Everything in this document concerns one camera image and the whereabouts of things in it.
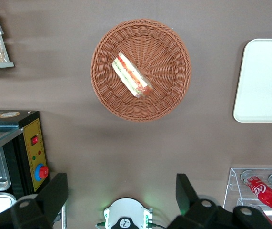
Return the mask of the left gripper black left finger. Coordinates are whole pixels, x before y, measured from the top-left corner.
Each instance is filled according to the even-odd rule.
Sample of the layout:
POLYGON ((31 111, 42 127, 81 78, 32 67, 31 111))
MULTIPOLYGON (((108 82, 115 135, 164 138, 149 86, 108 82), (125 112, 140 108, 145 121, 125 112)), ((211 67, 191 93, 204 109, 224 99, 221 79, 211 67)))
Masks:
POLYGON ((36 197, 25 196, 10 210, 15 229, 51 229, 68 199, 68 178, 58 173, 36 197))

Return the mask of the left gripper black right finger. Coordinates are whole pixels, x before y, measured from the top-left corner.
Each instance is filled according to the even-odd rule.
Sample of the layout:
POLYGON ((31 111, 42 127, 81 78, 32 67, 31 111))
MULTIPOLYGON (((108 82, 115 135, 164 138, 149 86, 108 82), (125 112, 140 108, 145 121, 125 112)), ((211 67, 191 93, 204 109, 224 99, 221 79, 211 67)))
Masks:
POLYGON ((176 176, 176 201, 180 210, 169 229, 222 229, 219 207, 211 200, 199 198, 185 174, 176 176))

